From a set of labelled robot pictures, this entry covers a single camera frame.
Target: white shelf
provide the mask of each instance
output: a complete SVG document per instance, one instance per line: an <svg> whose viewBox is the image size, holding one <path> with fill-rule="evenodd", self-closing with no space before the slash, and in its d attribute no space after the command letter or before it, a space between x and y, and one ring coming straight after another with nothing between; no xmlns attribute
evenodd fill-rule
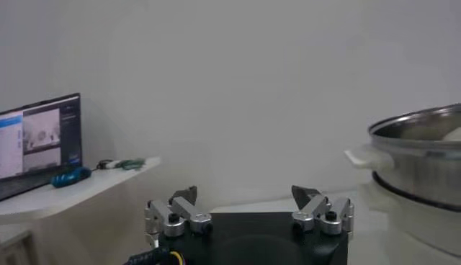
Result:
<svg viewBox="0 0 461 265"><path fill-rule="evenodd" d="M0 225L21 223L55 215L113 186L158 166L161 159L148 158L138 171L110 169L94 171L90 178L56 189L46 185L0 202Z"/></svg>

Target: black bolt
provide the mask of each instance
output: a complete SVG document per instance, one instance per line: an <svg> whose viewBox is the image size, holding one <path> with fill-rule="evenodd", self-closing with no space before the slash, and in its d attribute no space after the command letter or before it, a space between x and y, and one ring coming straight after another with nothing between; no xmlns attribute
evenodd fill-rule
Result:
<svg viewBox="0 0 461 265"><path fill-rule="evenodd" d="M329 211L325 214L325 219L327 221L334 221L336 220L337 214L333 211Z"/></svg>
<svg viewBox="0 0 461 265"><path fill-rule="evenodd" d="M177 213L170 213L168 215L168 223L177 223L179 222L179 215Z"/></svg>
<svg viewBox="0 0 461 265"><path fill-rule="evenodd" d="M293 232L295 233L302 233L303 232L303 227L299 223L293 223Z"/></svg>

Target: stainless steel pot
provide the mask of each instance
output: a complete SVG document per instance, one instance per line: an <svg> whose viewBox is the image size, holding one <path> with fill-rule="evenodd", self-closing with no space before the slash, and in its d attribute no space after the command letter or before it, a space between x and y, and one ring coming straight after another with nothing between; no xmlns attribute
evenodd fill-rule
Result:
<svg viewBox="0 0 461 265"><path fill-rule="evenodd" d="M371 144L345 154L391 191L461 212L461 139L444 140L458 128L461 104L425 109L373 124Z"/></svg>

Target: cable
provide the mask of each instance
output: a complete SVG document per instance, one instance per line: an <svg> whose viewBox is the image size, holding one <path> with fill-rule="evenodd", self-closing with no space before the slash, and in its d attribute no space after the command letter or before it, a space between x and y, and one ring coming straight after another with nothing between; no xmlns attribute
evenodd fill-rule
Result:
<svg viewBox="0 0 461 265"><path fill-rule="evenodd" d="M181 254L179 252L170 251L170 254L175 256L178 259L179 265L185 265L184 262L183 262L184 259L182 258Z"/></svg>

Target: pot rim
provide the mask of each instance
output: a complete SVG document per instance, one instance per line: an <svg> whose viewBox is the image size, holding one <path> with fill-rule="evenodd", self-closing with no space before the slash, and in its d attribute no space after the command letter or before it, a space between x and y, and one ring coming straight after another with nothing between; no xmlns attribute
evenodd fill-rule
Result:
<svg viewBox="0 0 461 265"><path fill-rule="evenodd" d="M379 129L382 129L388 125L403 122L406 120L412 120L421 117L427 117L435 114L444 114L452 112L461 112L461 103L451 104L444 107L435 107L430 109L423 109L417 112L409 112L402 115L394 116L376 122L368 127L368 134L378 143L396 145L405 148L430 148L430 149L448 149L448 150L459 150L461 151L461 141L448 141L448 140L412 140L412 139L401 139L401 138L389 138L385 136L376 135Z"/></svg>

